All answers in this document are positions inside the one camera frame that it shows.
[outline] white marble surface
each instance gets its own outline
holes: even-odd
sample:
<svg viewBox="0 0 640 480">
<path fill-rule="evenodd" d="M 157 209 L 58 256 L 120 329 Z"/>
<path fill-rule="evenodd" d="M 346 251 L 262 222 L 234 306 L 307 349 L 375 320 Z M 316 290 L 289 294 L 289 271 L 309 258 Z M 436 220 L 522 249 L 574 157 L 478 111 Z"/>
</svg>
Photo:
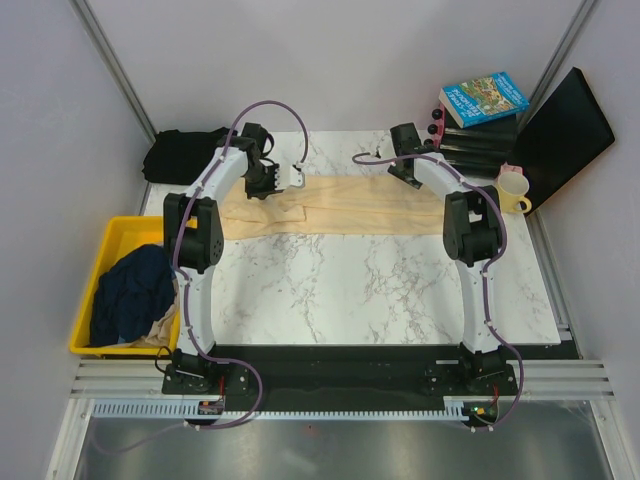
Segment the white marble surface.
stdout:
<svg viewBox="0 0 640 480">
<path fill-rule="evenodd" d="M 301 134 L 275 133 L 271 158 L 296 160 Z M 393 149 L 388 132 L 312 132 L 308 175 L 371 175 L 354 153 Z M 145 215 L 169 192 L 153 185 Z M 560 338 L 522 215 L 506 215 L 508 248 L 495 271 L 494 322 L 516 344 Z M 460 282 L 442 237 L 292 235 L 226 241 L 212 321 L 223 344 L 453 344 L 462 339 Z"/>
</svg>

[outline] beige cloth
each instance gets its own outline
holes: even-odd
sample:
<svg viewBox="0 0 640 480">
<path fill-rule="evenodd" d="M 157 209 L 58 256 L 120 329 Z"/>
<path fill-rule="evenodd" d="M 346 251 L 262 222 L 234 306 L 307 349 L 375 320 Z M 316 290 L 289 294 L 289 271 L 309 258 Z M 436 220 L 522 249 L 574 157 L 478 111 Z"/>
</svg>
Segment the beige cloth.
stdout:
<svg viewBox="0 0 640 480">
<path fill-rule="evenodd" d="M 391 175 L 307 175 L 304 188 L 265 200 L 248 200 L 241 180 L 220 209 L 228 240 L 274 233 L 440 234 L 443 213 L 443 203 L 427 187 L 416 190 Z"/>
</svg>

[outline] blue book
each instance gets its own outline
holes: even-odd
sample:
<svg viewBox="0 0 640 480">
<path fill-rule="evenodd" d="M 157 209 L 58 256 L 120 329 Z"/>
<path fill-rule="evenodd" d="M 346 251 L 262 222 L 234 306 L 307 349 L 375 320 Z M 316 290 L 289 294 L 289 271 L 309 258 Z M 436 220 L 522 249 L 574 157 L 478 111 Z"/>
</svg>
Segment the blue book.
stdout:
<svg viewBox="0 0 640 480">
<path fill-rule="evenodd" d="M 513 115 L 529 106 L 506 72 L 444 87 L 438 98 L 461 128 Z"/>
</svg>

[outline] yellow plastic tray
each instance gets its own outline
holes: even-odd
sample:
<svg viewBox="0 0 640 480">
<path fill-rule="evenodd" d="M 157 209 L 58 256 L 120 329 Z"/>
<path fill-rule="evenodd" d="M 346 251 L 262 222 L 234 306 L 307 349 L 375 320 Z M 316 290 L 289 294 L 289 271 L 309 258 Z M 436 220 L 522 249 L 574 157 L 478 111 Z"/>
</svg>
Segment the yellow plastic tray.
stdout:
<svg viewBox="0 0 640 480">
<path fill-rule="evenodd" d="M 98 289 L 100 275 L 113 267 L 118 260 L 145 243 L 162 242 L 162 217 L 114 217 L 107 225 L 98 258 L 93 266 L 89 285 L 84 294 L 80 312 L 76 319 L 69 350 L 78 355 L 151 355 L 158 354 L 158 348 L 136 347 L 87 347 L 89 344 L 89 323 L 93 296 Z M 174 350 L 180 334 L 180 313 L 173 319 L 169 348 Z"/>
</svg>

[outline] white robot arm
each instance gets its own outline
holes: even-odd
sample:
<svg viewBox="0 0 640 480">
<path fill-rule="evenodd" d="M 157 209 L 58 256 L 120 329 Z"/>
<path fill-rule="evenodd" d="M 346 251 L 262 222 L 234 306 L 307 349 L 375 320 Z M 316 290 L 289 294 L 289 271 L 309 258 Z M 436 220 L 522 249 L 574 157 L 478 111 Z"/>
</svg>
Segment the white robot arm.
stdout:
<svg viewBox="0 0 640 480">
<path fill-rule="evenodd" d="M 180 221 L 192 197 L 197 196 L 191 215 L 197 218 L 196 228 L 187 228 L 182 239 L 178 264 L 190 278 L 190 294 L 181 315 L 178 348 L 182 353 L 197 356 L 185 324 L 185 307 L 192 319 L 192 333 L 203 351 L 215 345 L 211 322 L 211 292 L 215 265 L 222 256 L 224 238 L 218 205 L 240 178 L 245 178 L 249 198 L 265 198 L 289 187 L 303 187 L 304 174 L 294 165 L 261 162 L 266 130 L 256 124 L 246 124 L 242 134 L 234 137 L 225 158 L 219 147 L 213 159 L 198 179 L 182 195 L 169 194 L 164 202 L 164 245 L 171 256 L 176 245 Z M 187 280 L 178 276 L 180 298 L 184 299 Z"/>
<path fill-rule="evenodd" d="M 441 153 L 430 153 L 429 156 L 440 160 L 440 163 L 447 163 Z M 471 190 L 460 184 L 446 170 L 435 163 L 424 159 L 414 161 L 415 179 L 427 186 L 435 193 L 443 203 L 448 195 L 459 192 L 465 193 Z M 500 343 L 491 334 L 485 324 L 484 297 L 482 290 L 482 269 L 489 259 L 479 260 L 468 266 L 460 259 L 456 259 L 456 268 L 460 275 L 460 286 L 462 289 L 462 304 L 464 308 L 464 332 L 462 343 L 470 352 L 491 352 L 498 348 Z M 488 278 L 489 282 L 489 305 L 493 309 L 493 272 Z"/>
<path fill-rule="evenodd" d="M 391 138 L 401 159 L 389 167 L 389 173 L 414 188 L 424 184 L 445 204 L 443 242 L 447 254 L 455 260 L 462 289 L 464 332 L 460 349 L 465 374 L 479 378 L 504 371 L 500 342 L 487 325 L 482 273 L 503 246 L 500 222 L 485 198 L 488 196 L 499 206 L 497 191 L 492 186 L 480 187 L 464 179 L 442 154 L 422 145 L 412 123 L 392 128 Z M 431 160 L 412 158 L 415 154 L 428 154 Z M 489 312 L 495 311 L 495 268 L 494 264 L 490 273 L 485 274 Z"/>
</svg>

